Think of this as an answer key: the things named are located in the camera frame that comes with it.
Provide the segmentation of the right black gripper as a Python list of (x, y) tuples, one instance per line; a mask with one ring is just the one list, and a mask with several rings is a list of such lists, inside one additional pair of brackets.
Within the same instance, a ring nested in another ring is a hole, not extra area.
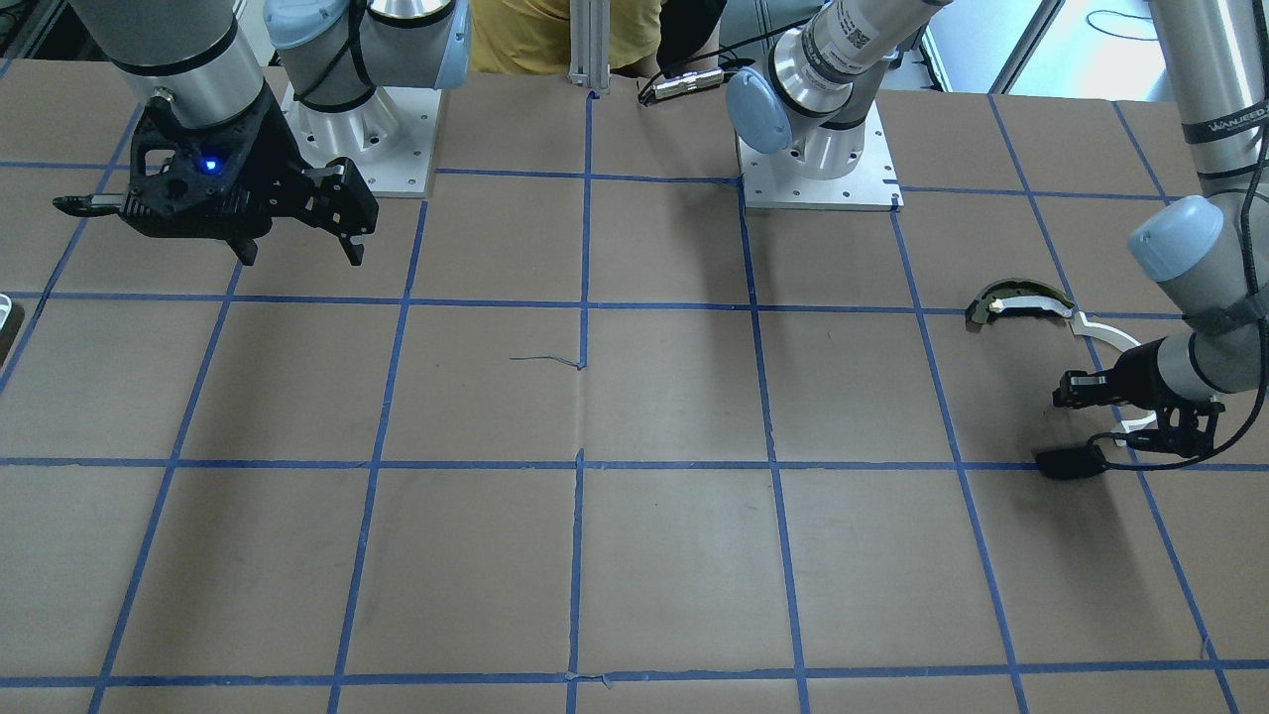
[(151, 96), (131, 141), (129, 184), (119, 217), (150, 238), (225, 241), (242, 266), (275, 217), (338, 238), (353, 268), (377, 230), (378, 202), (353, 159), (308, 167), (272, 88), (208, 128), (181, 126), (175, 104)]

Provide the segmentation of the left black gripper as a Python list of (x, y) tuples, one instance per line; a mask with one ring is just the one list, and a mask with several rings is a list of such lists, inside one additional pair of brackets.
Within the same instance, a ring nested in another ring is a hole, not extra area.
[(1155, 426), (1126, 434), (1133, 450), (1209, 458), (1225, 394), (1197, 354), (1197, 339), (1165, 337), (1121, 353), (1107, 372), (1065, 372), (1051, 394), (1056, 410), (1129, 405), (1155, 411)]

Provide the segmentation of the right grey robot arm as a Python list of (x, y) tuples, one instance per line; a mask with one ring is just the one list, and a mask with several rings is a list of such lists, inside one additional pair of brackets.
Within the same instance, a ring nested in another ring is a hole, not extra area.
[(362, 167), (406, 145), (390, 90), (458, 88), (470, 66), (467, 1), (268, 1), (293, 99), (284, 110), (228, 1), (74, 9), (143, 107), (127, 188), (55, 208), (117, 216), (148, 238), (221, 241), (245, 266), (280, 217), (334, 235), (359, 266), (378, 219)]

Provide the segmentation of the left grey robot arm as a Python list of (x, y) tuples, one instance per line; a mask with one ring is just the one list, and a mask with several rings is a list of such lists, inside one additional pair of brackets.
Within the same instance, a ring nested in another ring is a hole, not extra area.
[[(942, 1), (827, 1), (780, 36), (766, 60), (739, 68), (727, 110), (758, 153), (810, 153), (860, 126), (876, 70)], [(1156, 417), (1126, 446), (1173, 467), (1228, 450), (1217, 443), (1227, 394), (1253, 392), (1244, 438), (1266, 401), (1266, 4), (1155, 1), (1160, 42), (1200, 194), (1160, 209), (1129, 235), (1129, 254), (1187, 321), (1171, 337), (1129, 347), (1104, 372), (1066, 372), (1057, 408), (1131, 405)]]

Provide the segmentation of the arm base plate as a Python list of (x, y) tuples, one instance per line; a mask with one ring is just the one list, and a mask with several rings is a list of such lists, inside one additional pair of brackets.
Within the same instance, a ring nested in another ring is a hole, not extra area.
[(878, 104), (862, 126), (816, 128), (783, 153), (736, 140), (751, 209), (897, 211), (905, 204)]
[(437, 89), (378, 88), (362, 107), (322, 113), (287, 86), (280, 107), (306, 162), (350, 159), (376, 197), (425, 199), (445, 98)]

